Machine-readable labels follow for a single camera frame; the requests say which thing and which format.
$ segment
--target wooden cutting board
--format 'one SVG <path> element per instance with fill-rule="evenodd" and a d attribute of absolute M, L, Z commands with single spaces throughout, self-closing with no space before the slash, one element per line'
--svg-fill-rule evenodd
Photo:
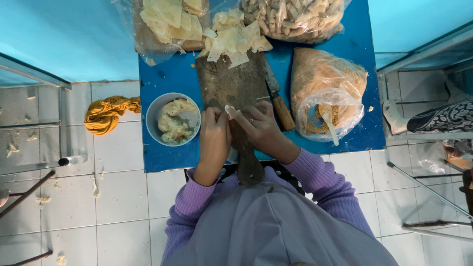
<path fill-rule="evenodd" d="M 225 105 L 240 110 L 246 106 L 255 106 L 256 99 L 268 96 L 264 79 L 263 66 L 259 53 L 249 51 L 249 62 L 228 69 L 231 62 L 222 55 L 217 62 L 207 62 L 207 57 L 195 60 L 204 107 Z M 254 146 L 248 141 L 243 128 L 235 121 L 230 121 L 232 145 L 238 149 L 238 180 L 245 186 L 253 186 L 264 179 L 264 169 L 254 155 Z"/>

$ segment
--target purple sweater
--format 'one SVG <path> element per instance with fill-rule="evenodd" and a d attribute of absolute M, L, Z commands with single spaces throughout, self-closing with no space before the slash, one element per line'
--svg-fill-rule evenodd
<path fill-rule="evenodd" d="M 304 191 L 314 195 L 312 200 L 317 201 L 317 205 L 332 217 L 347 221 L 373 236 L 355 197 L 355 189 L 350 182 L 345 181 L 343 175 L 335 173 L 331 162 L 324 162 L 322 157 L 301 149 L 294 162 L 284 167 L 300 181 Z M 276 175 L 273 168 L 266 167 L 264 172 L 265 181 L 295 191 L 291 184 Z M 177 193 L 176 204 L 169 210 L 171 218 L 167 220 L 165 229 L 167 243 L 161 264 L 187 244 L 212 197 L 238 185 L 236 174 L 229 176 L 225 183 L 215 185 L 215 182 L 212 186 L 201 186 L 194 182 L 193 171 L 187 173 L 189 182 Z"/>

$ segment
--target blue wall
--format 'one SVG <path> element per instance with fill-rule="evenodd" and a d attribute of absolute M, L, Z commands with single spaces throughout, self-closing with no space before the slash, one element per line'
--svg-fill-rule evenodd
<path fill-rule="evenodd" d="M 2 0 L 0 14 L 2 53 L 70 82 L 139 78 L 110 0 Z"/>
<path fill-rule="evenodd" d="M 368 0 L 368 3 L 378 69 L 473 20 L 472 0 Z"/>

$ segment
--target knife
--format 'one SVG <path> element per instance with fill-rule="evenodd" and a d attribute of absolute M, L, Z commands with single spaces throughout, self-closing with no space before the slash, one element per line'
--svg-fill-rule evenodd
<path fill-rule="evenodd" d="M 289 131 L 296 127 L 294 123 L 294 119 L 292 119 L 292 115 L 288 110 L 284 99 L 279 95 L 279 84 L 272 72 L 271 66 L 269 65 L 268 58 L 264 52 L 260 52 L 261 62 L 263 64 L 263 71 L 264 71 L 264 78 L 266 79 L 266 85 L 268 87 L 269 93 L 272 98 L 272 105 L 276 110 L 276 114 L 278 115 L 279 121 L 281 122 L 282 126 L 284 127 L 284 131 Z"/>

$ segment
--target orange cloth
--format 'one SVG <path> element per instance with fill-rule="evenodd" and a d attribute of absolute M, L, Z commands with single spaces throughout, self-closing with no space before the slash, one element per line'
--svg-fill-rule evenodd
<path fill-rule="evenodd" d="M 130 99 L 112 96 L 90 104 L 84 117 L 84 124 L 92 134 L 100 136 L 112 131 L 118 124 L 118 116 L 128 109 L 135 114 L 141 113 L 140 97 Z"/>

